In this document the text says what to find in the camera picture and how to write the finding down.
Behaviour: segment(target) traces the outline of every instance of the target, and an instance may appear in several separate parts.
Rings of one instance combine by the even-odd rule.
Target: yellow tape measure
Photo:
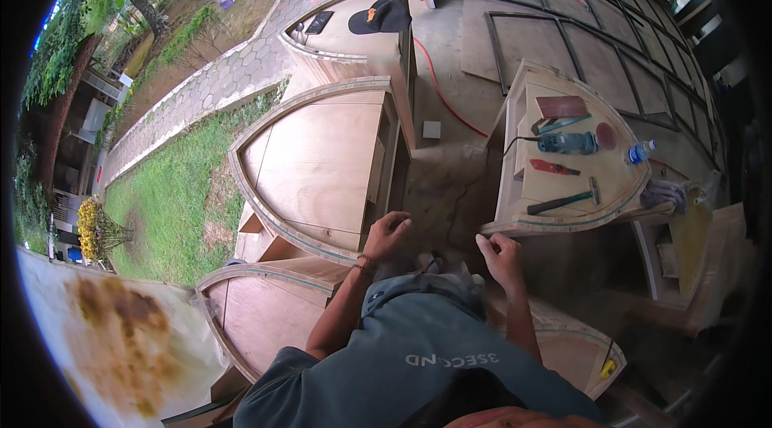
[[[613,359],[609,359],[604,365],[603,369],[601,369],[601,377],[602,378],[608,378],[613,374],[613,372],[617,368],[617,363],[614,362]]]

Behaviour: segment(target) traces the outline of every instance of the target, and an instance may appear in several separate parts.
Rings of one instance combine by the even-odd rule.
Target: red utility knife
[[[560,173],[561,175],[579,175],[581,173],[579,170],[569,169],[560,164],[547,162],[541,159],[532,159],[530,162],[536,170],[542,170],[544,172]]]

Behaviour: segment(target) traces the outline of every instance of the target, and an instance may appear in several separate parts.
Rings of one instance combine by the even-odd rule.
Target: black cap
[[[348,30],[355,35],[397,33],[410,28],[410,17],[402,0],[377,0],[368,10],[354,13],[348,20]]]

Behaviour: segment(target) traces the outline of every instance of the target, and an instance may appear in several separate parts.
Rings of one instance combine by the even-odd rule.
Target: metal frame
[[[597,31],[593,30],[594,28],[588,28],[586,24],[584,24],[584,22],[582,21],[577,21],[577,20],[574,20],[573,18],[556,18],[551,16],[542,16],[540,14],[531,14],[531,13],[486,11],[485,20],[486,20],[486,24],[488,25],[488,32],[490,34],[491,43],[493,45],[493,57],[496,61],[496,68],[499,73],[499,81],[501,83],[501,93],[503,96],[507,96],[507,94],[509,93],[509,83],[507,81],[508,76],[506,73],[506,66],[504,64],[504,57],[501,49],[501,41],[499,39],[499,35],[496,29],[496,24],[493,22],[493,18],[521,18],[521,19],[553,21],[558,31],[561,33],[561,37],[563,38],[563,42],[568,51],[568,55],[571,57],[571,63],[574,66],[574,70],[577,73],[577,77],[579,78],[579,80],[581,80],[584,83],[587,83],[584,76],[584,70],[581,67],[579,57],[577,56],[576,51],[574,50],[574,46],[571,44],[571,39],[568,37],[568,34],[565,30],[565,25],[573,25],[576,28],[581,28],[585,32],[589,33],[590,35],[593,35],[593,37],[596,37],[597,39],[603,41],[607,45],[610,45],[611,47],[614,48],[614,50],[618,55],[619,62],[622,64],[624,75],[628,80],[628,85],[632,90],[633,96],[635,98],[635,103],[638,106],[638,110],[639,110],[639,113],[636,114],[636,113],[627,112],[625,110],[617,109],[619,114],[625,118],[630,118],[641,122],[650,123],[652,125],[657,125],[659,127],[672,130],[674,132],[686,131],[692,137],[692,141],[696,141],[700,145],[700,147],[702,147],[702,150],[704,150],[705,153],[708,155],[713,166],[718,168],[718,165],[716,164],[716,161],[714,159],[715,151],[716,151],[715,141],[710,128],[708,128],[708,134],[709,134],[710,145],[711,145],[710,150],[708,150],[705,147],[705,145],[700,140],[700,136],[697,133],[698,127],[697,127],[696,116],[694,115],[694,108],[699,108],[703,113],[705,113],[706,119],[708,120],[708,125],[710,126],[711,122],[710,122],[710,117],[707,114],[706,106],[700,105],[696,101],[697,98],[694,98],[694,96],[690,95],[690,90],[683,88],[683,86],[676,81],[678,78],[673,78],[672,76],[669,76],[667,73],[663,75],[664,79],[660,78],[658,75],[652,72],[651,69],[645,63],[641,62],[638,58],[634,57],[628,52],[617,47],[617,45],[614,43],[614,39],[611,39],[610,37],[608,37],[608,35],[603,33],[603,31],[600,31],[600,33],[602,34],[598,34]],[[632,78],[632,74],[630,73],[630,69],[626,61],[632,61],[638,67],[641,67],[641,69],[651,78],[653,78],[657,82],[657,84],[662,88],[662,91],[665,94],[665,100],[667,102],[668,109],[670,111],[670,122],[661,121],[661,119],[659,118],[661,113],[647,114],[644,112],[642,101],[638,94],[638,87],[635,85],[635,82]],[[681,117],[681,115],[679,115],[676,112],[676,102],[675,102],[675,99],[673,98],[672,90],[671,90],[673,86],[677,87],[682,93],[684,93],[684,95],[690,102],[690,109],[692,110],[691,124],[685,121],[683,117]]]
[[[608,33],[606,33],[604,31],[604,29],[602,27],[602,23],[600,22],[599,18],[595,14],[594,8],[590,4],[591,3],[590,0],[585,0],[585,1],[587,1],[587,3],[590,5],[590,9],[591,9],[591,12],[593,14],[593,17],[595,18],[595,21],[598,23],[599,26],[601,26],[600,29],[595,28],[592,25],[589,25],[589,24],[585,23],[582,20],[578,20],[576,18],[572,18],[570,16],[567,16],[564,13],[561,13],[559,11],[555,11],[555,10],[550,9],[548,7],[548,5],[546,4],[546,0],[542,0],[543,4],[533,4],[533,3],[529,3],[527,1],[521,1],[521,0],[501,0],[501,1],[505,1],[505,2],[508,2],[508,3],[512,3],[512,4],[518,4],[520,6],[525,6],[527,8],[537,9],[537,10],[543,11],[544,13],[552,14],[554,16],[557,16],[559,18],[571,19],[571,20],[574,20],[574,21],[576,21],[578,23],[581,23],[586,28],[591,28],[593,30],[593,33],[610,36],[610,35],[608,35]],[[667,48],[665,48],[665,45],[662,43],[662,39],[661,39],[660,35],[664,35],[666,38],[668,38],[673,43],[673,45],[675,46],[676,52],[678,52],[678,56],[679,56],[678,59],[681,61],[681,64],[683,65],[684,69],[686,70],[686,74],[689,77],[690,82],[694,82],[694,78],[692,77],[690,69],[686,66],[686,62],[683,59],[682,53],[680,51],[678,51],[679,49],[682,49],[683,51],[686,52],[686,54],[689,56],[690,60],[692,61],[692,67],[694,68],[694,71],[699,73],[700,69],[696,66],[696,64],[694,62],[694,58],[692,57],[689,48],[686,47],[684,44],[682,44],[682,41],[685,41],[685,40],[683,40],[682,38],[673,37],[669,33],[669,31],[667,31],[665,29],[664,26],[660,25],[656,21],[653,21],[647,14],[644,14],[643,11],[641,10],[640,6],[638,5],[638,1],[637,0],[633,0],[633,2],[635,2],[635,6],[632,6],[631,4],[629,4],[629,3],[627,3],[627,2],[625,2],[623,0],[606,0],[606,1],[608,1],[609,4],[611,4],[612,6],[614,6],[615,8],[620,10],[620,12],[622,13],[622,16],[627,20],[628,24],[632,28],[633,34],[635,35],[635,37],[636,37],[636,39],[638,40],[638,43],[639,43],[639,47],[635,47],[633,45],[630,45],[627,41],[624,41],[624,40],[622,40],[620,38],[612,37],[614,39],[614,41],[616,41],[618,43],[618,46],[626,47],[629,50],[631,50],[634,53],[636,53],[637,55],[642,56],[647,61],[650,61],[651,64],[653,64],[653,65],[657,66],[658,68],[660,68],[663,72],[665,72],[665,74],[670,75],[671,79],[677,81],[680,84],[680,86],[682,86],[683,89],[689,91],[690,92],[690,96],[696,97],[698,102],[700,102],[702,105],[706,105],[705,100],[702,98],[702,96],[692,86],[688,85],[684,80],[681,79],[681,77],[678,76],[678,72],[676,71],[675,64],[673,62],[674,58],[671,58],[670,53],[668,53]],[[651,1],[650,0],[646,0],[646,1],[649,4],[649,8],[651,9],[651,11],[656,16],[657,20],[659,22],[661,22],[662,24],[664,24],[664,21],[662,21],[662,19],[659,17],[659,14],[657,13],[657,10],[655,9],[655,7],[651,4]],[[649,48],[646,46],[645,41],[643,40],[643,38],[642,38],[642,36],[640,34],[640,31],[638,31],[638,28],[635,28],[635,26],[632,24],[633,21],[635,21],[635,22],[640,22],[640,21],[638,20],[638,18],[632,17],[630,15],[630,13],[628,12],[628,10],[632,11],[633,13],[638,15],[640,18],[645,20],[647,23],[649,23],[649,27],[651,28],[652,31],[654,31],[655,37],[656,37],[657,41],[660,43],[660,47],[662,48],[662,51],[665,53],[665,57],[668,59],[668,63],[670,64],[670,68],[668,68],[667,66],[662,65],[661,63],[659,63],[659,61],[657,61],[656,59],[654,59],[651,56],[651,51],[649,51]]]

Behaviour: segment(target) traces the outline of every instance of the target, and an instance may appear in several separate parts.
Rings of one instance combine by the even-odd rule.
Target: stained tarp
[[[211,401],[229,363],[193,289],[17,252],[43,340],[95,422],[163,426]]]

